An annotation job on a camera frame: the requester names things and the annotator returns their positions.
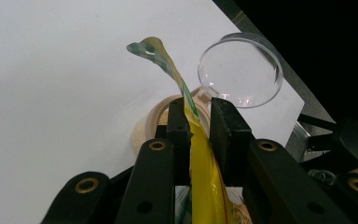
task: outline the petri dish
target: petri dish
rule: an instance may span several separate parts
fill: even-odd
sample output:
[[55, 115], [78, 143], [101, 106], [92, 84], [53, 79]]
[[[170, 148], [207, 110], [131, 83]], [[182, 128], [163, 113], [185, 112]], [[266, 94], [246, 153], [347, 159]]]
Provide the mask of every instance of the petri dish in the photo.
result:
[[266, 104], [283, 81], [279, 52], [265, 37], [245, 32], [225, 35], [208, 47], [198, 75], [204, 91], [237, 108]]

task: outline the transparent plastic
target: transparent plastic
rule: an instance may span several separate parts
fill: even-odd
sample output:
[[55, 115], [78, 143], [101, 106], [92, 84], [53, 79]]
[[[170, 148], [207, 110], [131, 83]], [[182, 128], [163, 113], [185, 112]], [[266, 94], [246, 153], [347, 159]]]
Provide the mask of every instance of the transparent plastic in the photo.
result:
[[238, 108], [266, 104], [283, 81], [281, 56], [266, 38], [252, 33], [225, 35], [207, 48], [199, 62], [201, 86]]

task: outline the white table surface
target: white table surface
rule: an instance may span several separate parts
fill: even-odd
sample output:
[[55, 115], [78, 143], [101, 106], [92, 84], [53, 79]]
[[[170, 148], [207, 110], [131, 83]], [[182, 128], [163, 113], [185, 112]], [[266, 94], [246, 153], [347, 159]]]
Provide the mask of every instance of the white table surface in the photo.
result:
[[[212, 0], [0, 1], [0, 223], [39, 223], [73, 176], [134, 164], [132, 128], [179, 90], [128, 44], [159, 37], [194, 90], [202, 52], [238, 31]], [[303, 105], [284, 81], [241, 113], [285, 146]]]

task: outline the clear glass dish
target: clear glass dish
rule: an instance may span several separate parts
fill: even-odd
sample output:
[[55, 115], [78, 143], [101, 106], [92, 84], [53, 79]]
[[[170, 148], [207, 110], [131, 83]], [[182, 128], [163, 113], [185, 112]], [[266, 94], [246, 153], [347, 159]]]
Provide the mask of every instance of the clear glass dish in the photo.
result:
[[238, 108], [266, 104], [283, 81], [279, 52], [266, 38], [252, 33], [225, 35], [208, 47], [200, 58], [198, 75], [212, 97]]

